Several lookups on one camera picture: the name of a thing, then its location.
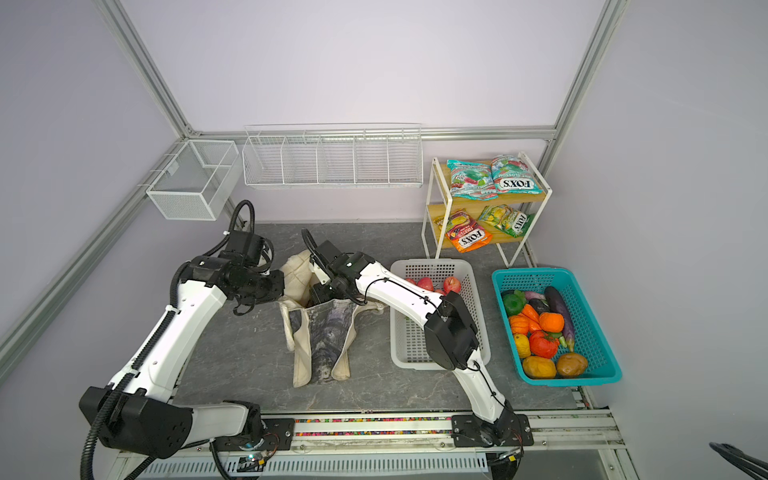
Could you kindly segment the cream canvas grocery bag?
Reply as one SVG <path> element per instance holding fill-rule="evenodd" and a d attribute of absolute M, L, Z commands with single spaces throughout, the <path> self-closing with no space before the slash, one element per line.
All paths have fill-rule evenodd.
<path fill-rule="evenodd" d="M 280 271 L 285 288 L 278 307 L 287 348 L 294 354 L 293 386 L 349 379 L 349 349 L 357 337 L 355 320 L 362 313 L 382 312 L 384 305 L 370 301 L 359 306 L 339 299 L 311 305 L 310 289 L 319 280 L 310 268 L 307 250 L 289 257 Z"/>

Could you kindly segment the red tomato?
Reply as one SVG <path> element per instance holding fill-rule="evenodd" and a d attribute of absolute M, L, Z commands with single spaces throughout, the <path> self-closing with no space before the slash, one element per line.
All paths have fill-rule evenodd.
<path fill-rule="evenodd" d="M 529 348 L 533 356 L 553 359 L 560 347 L 558 339 L 543 330 L 535 331 L 529 336 Z"/>

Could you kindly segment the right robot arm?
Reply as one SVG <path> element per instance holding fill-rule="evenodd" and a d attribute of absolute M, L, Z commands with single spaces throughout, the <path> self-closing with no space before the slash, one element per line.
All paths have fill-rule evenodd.
<path fill-rule="evenodd" d="M 478 328 L 459 294 L 419 287 L 363 252 L 343 252 L 329 241 L 317 243 L 307 229 L 301 235 L 320 281 L 320 295 L 358 306 L 378 301 L 421 329 L 431 360 L 454 374 L 470 401 L 471 412 L 452 419 L 460 447 L 522 449 L 533 444 L 524 417 L 513 410 L 483 363 Z"/>

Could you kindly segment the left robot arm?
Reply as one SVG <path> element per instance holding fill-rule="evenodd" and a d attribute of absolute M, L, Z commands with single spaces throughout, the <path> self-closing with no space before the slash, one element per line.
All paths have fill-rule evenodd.
<path fill-rule="evenodd" d="M 235 209 L 248 211 L 246 227 L 237 228 L 232 219 L 218 244 L 176 270 L 163 316 L 142 346 L 106 386 L 90 387 L 81 397 L 79 408 L 90 424 L 81 478 L 93 478 L 98 444 L 144 456 L 132 479 L 157 459 L 191 446 L 214 446 L 219 438 L 230 438 L 244 450 L 263 445 L 268 433 L 254 403 L 192 407 L 171 402 L 197 341 L 227 301 L 235 301 L 233 312 L 242 316 L 284 292 L 284 276 L 272 268 L 274 246 L 255 232 L 254 205 L 242 200 Z"/>

